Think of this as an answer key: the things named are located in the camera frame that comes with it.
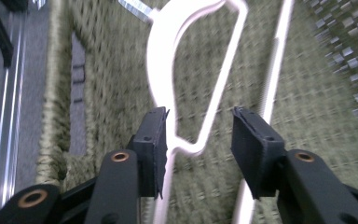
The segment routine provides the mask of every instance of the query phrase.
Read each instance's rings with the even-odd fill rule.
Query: wicker basket
[[[229,223],[241,180],[230,152],[235,105],[258,107],[269,61],[279,1],[249,0],[250,13],[227,88],[203,155],[178,156],[172,183],[169,223]],[[162,7],[162,1],[149,6]],[[43,133],[37,183],[62,191],[94,177],[103,155],[124,148],[143,115],[153,107],[145,72],[150,27],[117,2],[50,0],[48,61]],[[287,40],[272,126],[286,148],[304,148],[321,155],[346,184],[358,188],[358,119],[352,110],[351,83],[333,74],[314,37],[310,9],[297,2]],[[221,9],[186,31],[175,62],[179,134],[197,137],[209,103],[235,14]],[[86,51],[86,153],[70,148],[72,33]],[[256,204],[254,223],[279,223],[275,201]]]

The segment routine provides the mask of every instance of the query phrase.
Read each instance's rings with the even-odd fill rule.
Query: metal frame
[[[19,127],[21,90],[25,61],[26,12],[10,13],[10,40],[14,53],[12,66],[5,70],[5,88],[0,117],[0,208],[14,194]]]

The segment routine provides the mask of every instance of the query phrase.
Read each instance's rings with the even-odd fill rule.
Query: textured fabric
[[[127,145],[153,107],[145,72],[149,25],[116,1],[50,0],[50,36],[38,183],[68,190],[96,175],[103,155]],[[235,105],[257,109],[280,2],[247,1],[250,12],[204,154],[177,156],[169,223],[230,223],[240,170],[230,152]],[[146,2],[162,7],[162,1]],[[223,61],[236,15],[226,8],[191,25],[176,53],[179,134],[195,141]],[[333,74],[314,38],[314,18],[296,2],[272,126],[287,149],[321,155],[346,184],[358,188],[358,119],[350,82]],[[87,153],[69,149],[71,33],[86,51],[84,102]],[[280,223],[275,199],[255,207],[254,223]]]
[[[353,86],[358,103],[358,1],[306,1],[316,18],[318,39],[330,52],[334,64]],[[354,110],[358,117],[358,107]]]

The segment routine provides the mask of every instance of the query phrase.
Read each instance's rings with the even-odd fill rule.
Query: floor
[[[0,3],[2,22],[8,27],[9,12]],[[26,21],[25,73],[22,82],[18,169],[15,191],[33,185],[40,135],[45,60],[48,44],[48,6],[37,10],[30,1]],[[4,68],[0,53],[0,111],[4,90]]]

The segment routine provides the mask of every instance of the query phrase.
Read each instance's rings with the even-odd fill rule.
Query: white plastic hanger
[[[175,52],[180,38],[192,22],[215,12],[224,5],[233,11],[237,11],[238,18],[198,140],[195,144],[191,144],[176,134],[177,114],[172,83]],[[168,151],[162,191],[163,199],[158,198],[156,201],[154,223],[166,222],[176,153],[198,156],[206,145],[247,14],[248,7],[243,0],[171,0],[160,12],[155,11],[152,19],[150,19],[153,21],[153,26],[147,43],[146,54],[149,87],[155,105],[165,106],[167,110],[170,110],[166,121]]]

